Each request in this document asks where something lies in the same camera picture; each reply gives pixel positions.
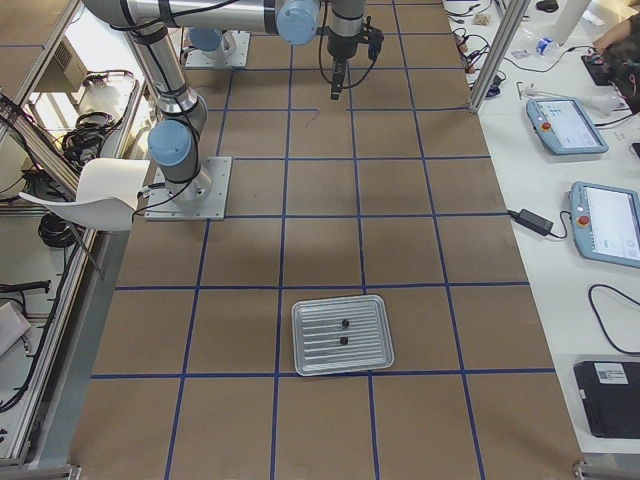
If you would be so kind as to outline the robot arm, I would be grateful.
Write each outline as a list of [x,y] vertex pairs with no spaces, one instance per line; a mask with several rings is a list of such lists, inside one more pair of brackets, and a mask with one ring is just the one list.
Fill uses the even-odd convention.
[[347,67],[361,44],[371,41],[373,27],[365,21],[364,1],[205,1],[191,14],[173,15],[180,26],[263,32],[292,46],[318,39],[326,44],[331,68],[320,68],[337,100],[350,88]]
[[274,34],[304,45],[319,27],[318,1],[85,1],[111,29],[123,33],[151,84],[160,110],[149,149],[165,182],[164,198],[180,203],[209,194],[199,141],[207,121],[204,99],[186,79],[169,38],[171,28]]

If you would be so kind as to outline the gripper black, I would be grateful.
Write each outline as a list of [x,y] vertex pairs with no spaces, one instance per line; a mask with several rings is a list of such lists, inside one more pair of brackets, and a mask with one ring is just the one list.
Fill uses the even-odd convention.
[[346,61],[354,57],[358,49],[358,36],[341,36],[333,30],[328,35],[328,53],[333,57],[330,98],[338,100],[343,90]]

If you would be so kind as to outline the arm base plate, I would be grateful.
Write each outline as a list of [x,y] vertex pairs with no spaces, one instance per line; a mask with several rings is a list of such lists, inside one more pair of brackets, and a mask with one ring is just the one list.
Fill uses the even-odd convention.
[[225,218],[231,157],[206,157],[201,161],[199,174],[182,191],[182,186],[166,183],[159,167],[154,182],[164,186],[150,192],[149,204],[143,214],[149,221],[188,221]]
[[246,67],[250,34],[237,30],[191,28],[187,33],[184,66],[188,70],[224,70]]

